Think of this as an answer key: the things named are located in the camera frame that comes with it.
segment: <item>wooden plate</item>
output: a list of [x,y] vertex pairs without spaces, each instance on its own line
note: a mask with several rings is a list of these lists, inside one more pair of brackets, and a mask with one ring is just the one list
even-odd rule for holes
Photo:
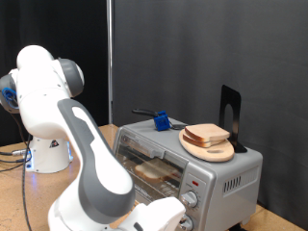
[[183,147],[195,157],[208,162],[225,162],[233,158],[234,148],[228,140],[211,147],[199,147],[184,141],[184,132],[185,129],[180,132],[179,140]]

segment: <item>control panel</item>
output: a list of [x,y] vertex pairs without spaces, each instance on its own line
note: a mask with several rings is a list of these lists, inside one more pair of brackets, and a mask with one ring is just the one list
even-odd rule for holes
[[206,183],[188,173],[184,184],[185,190],[179,195],[179,198],[186,207],[186,214],[182,217],[178,227],[185,231],[191,231],[196,228],[197,220],[200,220],[199,208],[203,206]]

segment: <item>toaster oven knob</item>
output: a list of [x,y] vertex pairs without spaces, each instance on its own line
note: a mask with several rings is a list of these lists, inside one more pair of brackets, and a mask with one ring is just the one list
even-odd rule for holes
[[198,202],[198,199],[196,198],[194,192],[186,192],[182,194],[180,198],[183,204],[187,205],[190,208],[196,206],[196,203]]
[[193,221],[190,219],[190,217],[183,215],[177,226],[185,231],[191,231],[193,230]]

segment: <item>logo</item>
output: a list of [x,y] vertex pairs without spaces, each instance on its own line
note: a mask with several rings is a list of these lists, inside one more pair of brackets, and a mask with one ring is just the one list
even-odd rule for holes
[[51,141],[49,148],[59,146],[56,140]]

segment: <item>toaster oven window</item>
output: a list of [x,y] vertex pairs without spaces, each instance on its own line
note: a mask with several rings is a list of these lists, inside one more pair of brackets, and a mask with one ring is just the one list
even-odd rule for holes
[[167,156],[151,159],[126,144],[120,144],[115,155],[131,174],[136,191],[143,197],[150,201],[178,197],[184,168],[167,160]]

